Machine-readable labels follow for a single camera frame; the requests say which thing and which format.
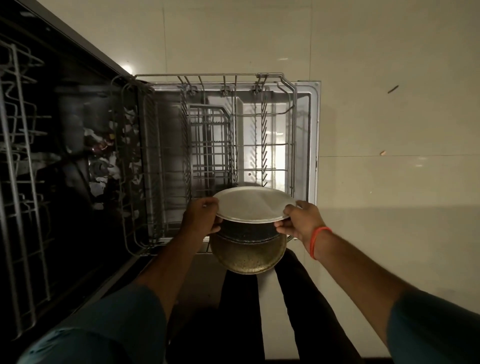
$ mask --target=red thread bracelet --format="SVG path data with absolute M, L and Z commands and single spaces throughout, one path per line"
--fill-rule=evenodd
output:
M 313 256 L 313 251 L 315 249 L 315 242 L 317 241 L 317 235 L 319 232 L 321 232 L 322 230 L 328 230 L 329 232 L 332 232 L 332 229 L 331 228 L 328 228 L 326 226 L 321 226 L 319 228 L 316 228 L 313 233 L 312 233 L 312 237 L 310 238 L 310 256 L 315 259 L 315 257 Z

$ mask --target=kitchen floor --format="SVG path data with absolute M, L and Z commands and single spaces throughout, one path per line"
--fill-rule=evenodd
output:
M 132 73 L 320 80 L 327 224 L 412 284 L 480 312 L 478 1 L 40 2 Z M 387 356 L 328 273 L 289 244 L 359 352 Z M 259 279 L 265 354 L 296 358 L 275 273 Z

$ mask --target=left hand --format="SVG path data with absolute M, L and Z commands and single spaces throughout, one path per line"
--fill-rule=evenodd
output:
M 222 218 L 216 216 L 218 198 L 203 197 L 191 201 L 183 213 L 180 232 L 193 233 L 203 238 L 208 234 L 220 231 L 219 223 Z

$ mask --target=shirt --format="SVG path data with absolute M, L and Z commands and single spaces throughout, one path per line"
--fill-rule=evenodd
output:
M 30 347 L 20 364 L 161 363 L 167 321 L 158 298 L 130 284 L 79 310 Z M 393 306 L 388 349 L 396 364 L 478 363 L 480 315 L 422 291 Z

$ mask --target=dishwasher rack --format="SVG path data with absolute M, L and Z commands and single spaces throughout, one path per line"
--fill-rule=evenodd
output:
M 111 124 L 132 254 L 165 245 L 193 198 L 238 185 L 294 195 L 297 89 L 283 74 L 140 74 L 120 93 Z
M 51 299 L 45 249 L 53 238 L 36 173 L 49 153 L 31 150 L 47 134 L 38 122 L 51 117 L 38 115 L 36 104 L 24 99 L 24 87 L 36 83 L 29 71 L 42 66 L 28 47 L 0 35 L 0 168 L 8 176 L 0 181 L 0 221 L 17 338 L 35 325 L 37 307 Z

